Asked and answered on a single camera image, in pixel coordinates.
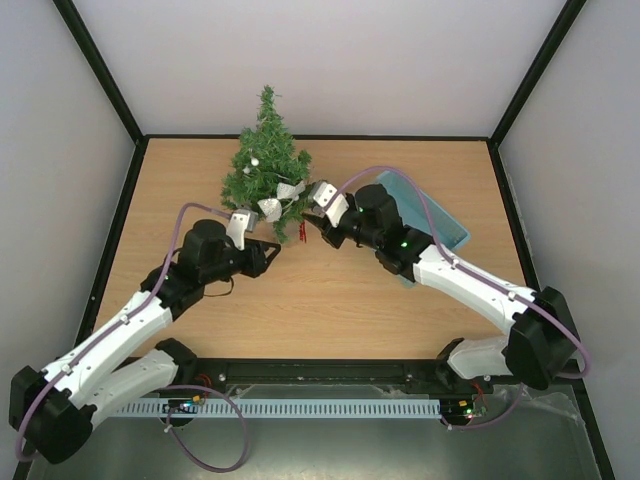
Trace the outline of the white mesh bow ornament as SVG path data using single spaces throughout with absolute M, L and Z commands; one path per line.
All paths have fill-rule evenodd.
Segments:
M 296 185 L 280 182 L 277 185 L 274 197 L 264 198 L 257 202 L 265 221 L 268 223 L 278 221 L 284 213 L 284 209 L 300 199 L 305 188 L 305 181 L 301 181 Z

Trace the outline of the red beaded ornament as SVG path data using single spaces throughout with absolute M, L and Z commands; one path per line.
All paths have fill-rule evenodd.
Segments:
M 307 230 L 306 230 L 306 225 L 307 223 L 305 221 L 302 221 L 299 226 L 298 226 L 298 236 L 299 236 L 299 241 L 306 244 L 307 243 Z

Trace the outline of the small green christmas tree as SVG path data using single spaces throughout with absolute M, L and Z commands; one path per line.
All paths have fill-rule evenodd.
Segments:
M 298 150 L 276 108 L 276 93 L 260 93 L 256 124 L 239 136 L 239 149 L 222 183 L 221 202 L 229 210 L 251 209 L 269 224 L 280 243 L 290 239 L 309 209 L 311 155 Z

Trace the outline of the fairy light string white beads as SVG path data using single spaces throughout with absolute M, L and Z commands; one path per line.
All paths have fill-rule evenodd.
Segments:
M 237 207 L 250 207 L 265 220 L 257 204 L 259 200 L 274 197 L 280 182 L 296 185 L 305 181 L 300 199 L 286 207 L 281 218 L 272 224 L 285 227 L 289 222 L 299 222 L 308 204 L 311 160 L 306 150 L 296 152 L 292 141 L 276 141 L 266 147 L 242 141 L 232 159 L 233 172 L 227 178 L 229 198 Z

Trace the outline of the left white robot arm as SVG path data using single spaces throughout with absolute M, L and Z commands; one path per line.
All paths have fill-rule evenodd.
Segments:
M 49 463 L 62 463 L 116 410 L 174 381 L 188 381 L 196 356 L 175 339 L 158 343 L 131 364 L 125 361 L 199 302 L 207 285 L 266 272 L 281 246 L 247 239 L 246 230 L 237 215 L 227 225 L 197 221 L 107 323 L 43 369 L 19 370 L 11 380 L 9 404 L 18 441 Z

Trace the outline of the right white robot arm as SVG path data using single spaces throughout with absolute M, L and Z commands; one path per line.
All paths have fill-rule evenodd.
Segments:
M 520 287 L 462 260 L 432 235 L 405 224 L 395 199 L 380 184 L 340 194 L 321 181 L 310 198 L 313 212 L 307 219 L 328 244 L 340 248 L 351 240 L 368 247 L 391 274 L 449 295 L 500 330 L 498 337 L 459 339 L 445 348 L 445 361 L 436 367 L 443 389 L 455 392 L 476 377 L 510 375 L 543 390 L 561 375 L 577 337 L 559 291 Z

